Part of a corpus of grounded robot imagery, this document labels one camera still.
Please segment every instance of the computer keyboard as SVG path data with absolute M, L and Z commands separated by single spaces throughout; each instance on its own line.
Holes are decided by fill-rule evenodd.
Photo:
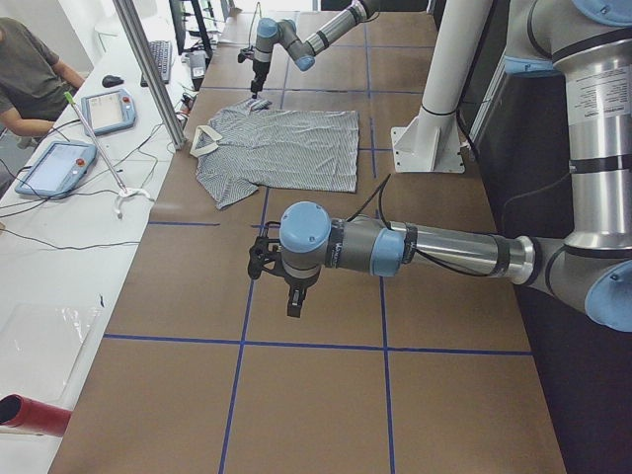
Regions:
M 156 66 L 158 66 L 158 72 L 162 77 L 162 82 L 165 84 L 169 84 L 169 79 L 171 78 L 172 49 L 173 47 L 170 41 L 160 39 L 149 42 L 149 50 L 151 51 L 151 55 L 154 57 L 154 61 L 156 61 Z M 147 81 L 144 76 L 140 78 L 140 85 L 142 87 L 147 87 Z

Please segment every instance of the sticker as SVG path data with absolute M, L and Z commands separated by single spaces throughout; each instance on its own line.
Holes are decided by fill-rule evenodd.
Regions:
M 630 66 L 566 83 L 569 125 L 630 114 Z

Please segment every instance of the touchscreen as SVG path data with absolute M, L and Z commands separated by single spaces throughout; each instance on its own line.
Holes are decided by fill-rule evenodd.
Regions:
M 122 122 L 119 93 L 104 94 L 88 99 L 90 122 L 94 129 L 116 125 Z
M 84 146 L 56 143 L 29 175 L 27 184 L 36 191 L 56 191 L 85 149 Z

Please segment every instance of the computer monitor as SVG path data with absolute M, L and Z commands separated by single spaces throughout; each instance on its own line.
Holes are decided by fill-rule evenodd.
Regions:
M 185 4 L 182 0 L 169 0 L 169 7 L 171 9 L 171 20 L 174 24 L 174 32 L 176 33 L 178 55 L 181 55 L 185 52 L 185 40 L 187 38 Z

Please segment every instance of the table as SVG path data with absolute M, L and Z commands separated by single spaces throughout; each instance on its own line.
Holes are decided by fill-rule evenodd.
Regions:
M 118 39 L 113 48 L 92 71 L 75 98 L 96 94 L 105 89 L 101 79 L 106 74 L 122 77 L 122 85 L 134 100 L 137 121 L 133 128 L 100 137 L 110 158 L 118 161 L 154 134 L 141 148 L 116 165 L 130 187 L 143 186 L 153 197 L 167 174 L 173 156 L 173 145 L 147 88 L 140 87 L 140 70 L 125 38 Z M 173 102 L 191 87 L 191 79 L 180 62 L 175 62 L 168 86 Z M 55 126 L 69 139 L 89 142 L 80 124 L 63 126 L 76 119 L 67 108 Z M 35 151 L 33 164 L 50 141 L 63 140 L 52 133 Z M 107 171 L 103 160 L 81 182 L 78 193 L 88 195 L 103 190 L 118 191 L 117 184 Z M 61 201 L 49 201 L 36 206 L 37 200 L 21 197 L 13 187 L 0 200 L 0 221 L 18 234 L 38 238 L 56 246 L 84 247 L 94 244 L 138 241 L 147 223 L 152 202 L 145 197 L 127 199 L 122 205 L 123 219 L 114 213 L 115 194 L 72 196 Z M 16 210 L 34 207 L 27 212 L 7 216 Z M 117 246 L 84 251 L 54 251 L 45 245 L 24 240 L 7 233 L 0 235 L 0 328 L 4 327 L 20 304 L 38 308 L 92 308 L 99 315 L 72 368 L 58 400 L 46 400 L 72 409 L 79 397 L 84 380 L 99 346 L 101 337 L 117 301 L 120 288 L 137 245 Z M 12 473 L 46 472 L 59 446 L 59 439 L 51 436 L 0 434 L 0 470 Z
M 302 38 L 335 13 L 292 18 Z M 185 133 L 249 96 L 252 16 L 226 25 Z M 264 97 L 357 110 L 355 194 L 261 188 L 218 211 L 175 154 L 51 473 L 562 473 L 507 281 L 408 266 L 394 278 L 323 271 L 302 317 L 282 280 L 248 279 L 248 248 L 297 200 L 351 215 L 393 171 L 390 126 L 421 99 L 435 44 L 426 14 L 382 13 L 301 74 L 275 53 Z M 396 175 L 388 218 L 494 231 L 473 163 Z

